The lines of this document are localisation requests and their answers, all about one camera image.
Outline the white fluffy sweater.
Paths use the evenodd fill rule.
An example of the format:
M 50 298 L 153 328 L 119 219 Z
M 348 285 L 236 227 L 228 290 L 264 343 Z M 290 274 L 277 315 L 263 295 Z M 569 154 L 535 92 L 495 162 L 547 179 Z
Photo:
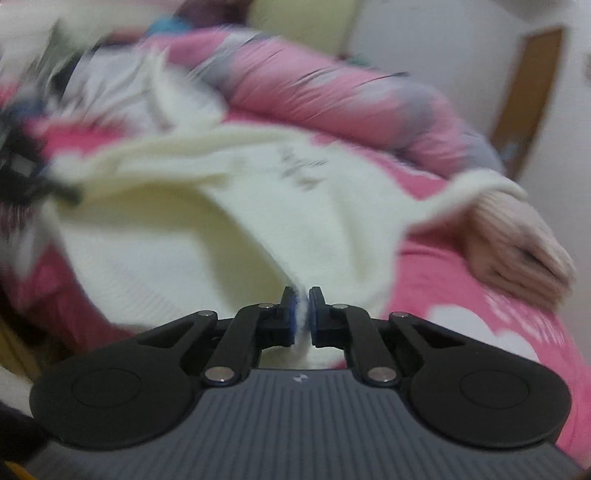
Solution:
M 230 314 L 291 286 L 294 352 L 266 349 L 264 364 L 332 366 L 339 354 L 312 347 L 304 325 L 308 288 L 381 314 L 408 234 L 459 219 L 486 193 L 525 198 L 491 169 L 444 178 L 371 148 L 446 182 L 417 199 L 354 142 L 236 109 L 214 90 L 228 113 L 211 128 L 134 136 L 54 163 L 83 199 L 50 201 L 44 222 L 118 326 L 156 327 L 201 306 Z

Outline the white thin garment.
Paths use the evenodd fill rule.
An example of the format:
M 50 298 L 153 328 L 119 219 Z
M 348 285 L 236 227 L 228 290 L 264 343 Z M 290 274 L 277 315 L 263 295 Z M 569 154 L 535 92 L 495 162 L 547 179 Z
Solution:
M 211 128 L 228 106 L 214 88 L 170 65 L 165 51 L 100 48 L 81 56 L 54 115 L 69 125 L 151 136 Z

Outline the pink floral bed blanket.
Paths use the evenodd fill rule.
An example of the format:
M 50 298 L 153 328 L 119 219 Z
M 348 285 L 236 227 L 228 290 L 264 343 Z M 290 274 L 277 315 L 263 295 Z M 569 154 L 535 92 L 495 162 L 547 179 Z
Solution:
M 118 130 L 50 124 L 37 137 L 46 142 L 47 155 L 70 148 L 84 156 L 117 142 L 121 135 Z M 446 184 L 432 174 L 404 166 L 392 155 L 356 143 L 348 147 L 386 169 L 394 182 L 417 199 L 434 195 Z M 2 241 L 17 241 L 25 226 L 32 228 L 32 215 L 32 210 L 10 211 L 8 204 L 1 202 Z M 52 246 L 41 247 L 41 260 L 24 277 L 16 274 L 15 266 L 1 267 L 1 286 L 8 293 L 9 305 L 76 353 L 123 339 L 127 332 L 109 325 L 97 313 L 57 247 L 48 245 Z M 387 310 L 410 312 L 554 370 L 568 385 L 573 402 L 557 445 L 585 468 L 590 467 L 590 366 L 571 334 L 558 314 L 481 284 L 469 273 L 461 250 L 460 241 L 445 229 L 405 240 L 394 263 L 399 277 Z

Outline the pink checked folded sweater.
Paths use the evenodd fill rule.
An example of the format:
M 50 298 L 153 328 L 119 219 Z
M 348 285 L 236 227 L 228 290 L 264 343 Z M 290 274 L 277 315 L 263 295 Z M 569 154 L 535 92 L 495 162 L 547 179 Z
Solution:
M 544 310 L 557 310 L 575 282 L 574 262 L 552 229 L 508 193 L 478 199 L 465 224 L 464 251 L 477 280 Z

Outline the pink grey floral duvet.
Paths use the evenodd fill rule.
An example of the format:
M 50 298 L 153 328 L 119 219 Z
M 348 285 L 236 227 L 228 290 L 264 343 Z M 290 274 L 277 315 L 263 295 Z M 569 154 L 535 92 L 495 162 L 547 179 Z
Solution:
M 245 27 L 153 35 L 139 45 L 164 52 L 236 109 L 394 153 L 444 178 L 474 168 L 505 170 L 443 93 L 411 77 Z

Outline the yellow green cabinet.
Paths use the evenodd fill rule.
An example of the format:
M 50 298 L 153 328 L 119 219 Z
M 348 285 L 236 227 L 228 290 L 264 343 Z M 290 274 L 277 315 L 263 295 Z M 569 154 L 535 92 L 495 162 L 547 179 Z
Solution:
M 359 12 L 355 0 L 257 0 L 247 25 L 329 55 L 341 54 Z

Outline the brown wooden door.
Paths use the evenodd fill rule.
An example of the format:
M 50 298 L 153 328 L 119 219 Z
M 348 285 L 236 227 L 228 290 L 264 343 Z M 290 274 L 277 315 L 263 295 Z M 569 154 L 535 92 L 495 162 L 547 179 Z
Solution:
M 550 101 L 568 30 L 554 26 L 522 38 L 505 103 L 490 137 L 506 175 L 518 179 Z

